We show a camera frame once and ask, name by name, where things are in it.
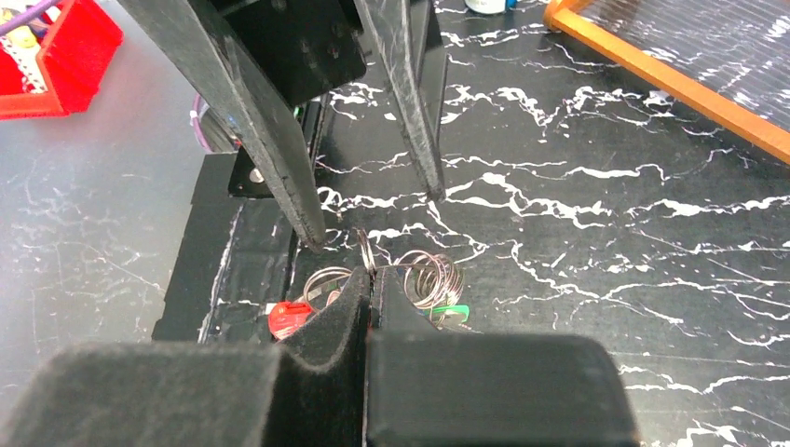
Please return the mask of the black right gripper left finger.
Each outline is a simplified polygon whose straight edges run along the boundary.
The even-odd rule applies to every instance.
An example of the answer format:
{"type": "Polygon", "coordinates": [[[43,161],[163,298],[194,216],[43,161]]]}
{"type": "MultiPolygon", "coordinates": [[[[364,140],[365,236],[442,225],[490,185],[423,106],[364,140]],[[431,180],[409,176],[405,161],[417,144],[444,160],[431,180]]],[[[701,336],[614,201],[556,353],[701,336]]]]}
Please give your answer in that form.
{"type": "Polygon", "coordinates": [[[359,446],[371,279],[275,344],[78,345],[34,376],[5,446],[359,446]]]}

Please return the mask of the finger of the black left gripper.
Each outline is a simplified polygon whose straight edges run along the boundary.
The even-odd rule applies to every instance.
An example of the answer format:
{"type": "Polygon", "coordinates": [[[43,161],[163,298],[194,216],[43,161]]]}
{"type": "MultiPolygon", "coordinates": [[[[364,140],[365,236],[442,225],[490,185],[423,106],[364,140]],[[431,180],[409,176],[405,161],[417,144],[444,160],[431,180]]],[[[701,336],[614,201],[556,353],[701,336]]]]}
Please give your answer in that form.
{"type": "Polygon", "coordinates": [[[440,130],[447,50],[431,1],[357,1],[364,34],[379,56],[402,138],[428,199],[445,185],[440,130]]]}
{"type": "Polygon", "coordinates": [[[208,1],[124,1],[122,7],[239,137],[301,241],[326,226],[301,126],[230,25],[208,1]]]}

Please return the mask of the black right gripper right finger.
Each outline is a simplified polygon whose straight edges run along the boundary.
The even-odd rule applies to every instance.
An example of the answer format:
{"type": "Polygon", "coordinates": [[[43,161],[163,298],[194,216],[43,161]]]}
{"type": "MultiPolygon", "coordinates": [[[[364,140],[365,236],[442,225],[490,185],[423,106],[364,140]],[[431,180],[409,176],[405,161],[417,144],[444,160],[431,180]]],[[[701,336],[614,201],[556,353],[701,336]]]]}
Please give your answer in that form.
{"type": "Polygon", "coordinates": [[[450,332],[373,281],[366,441],[371,446],[636,446],[617,367],[592,338],[450,332]]]}

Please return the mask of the white blue tape roll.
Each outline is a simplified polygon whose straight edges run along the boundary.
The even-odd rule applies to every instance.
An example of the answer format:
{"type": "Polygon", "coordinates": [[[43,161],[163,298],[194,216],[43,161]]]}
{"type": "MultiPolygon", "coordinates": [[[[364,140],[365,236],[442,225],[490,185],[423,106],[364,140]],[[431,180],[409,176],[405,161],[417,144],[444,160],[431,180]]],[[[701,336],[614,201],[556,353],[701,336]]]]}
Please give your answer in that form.
{"type": "Polygon", "coordinates": [[[508,12],[517,6],[518,0],[465,0],[466,7],[475,13],[496,15],[508,12]]]}

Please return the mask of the red plastic bin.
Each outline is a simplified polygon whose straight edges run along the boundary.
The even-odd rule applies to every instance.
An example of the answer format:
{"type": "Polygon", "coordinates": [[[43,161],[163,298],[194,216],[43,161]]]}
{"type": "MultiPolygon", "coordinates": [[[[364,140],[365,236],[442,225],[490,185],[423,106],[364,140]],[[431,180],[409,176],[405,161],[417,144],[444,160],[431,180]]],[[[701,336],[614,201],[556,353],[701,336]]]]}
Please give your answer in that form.
{"type": "Polygon", "coordinates": [[[1,117],[86,111],[122,41],[94,1],[3,1],[1,117]]]}

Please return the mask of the orange wooden shelf rack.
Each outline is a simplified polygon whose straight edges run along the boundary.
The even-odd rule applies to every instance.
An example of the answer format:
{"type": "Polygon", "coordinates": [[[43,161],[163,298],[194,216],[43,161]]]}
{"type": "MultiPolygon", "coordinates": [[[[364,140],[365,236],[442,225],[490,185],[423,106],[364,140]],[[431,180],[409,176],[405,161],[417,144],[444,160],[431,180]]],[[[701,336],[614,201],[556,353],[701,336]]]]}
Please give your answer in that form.
{"type": "Polygon", "coordinates": [[[786,1],[550,1],[544,23],[789,160],[786,1]]]}

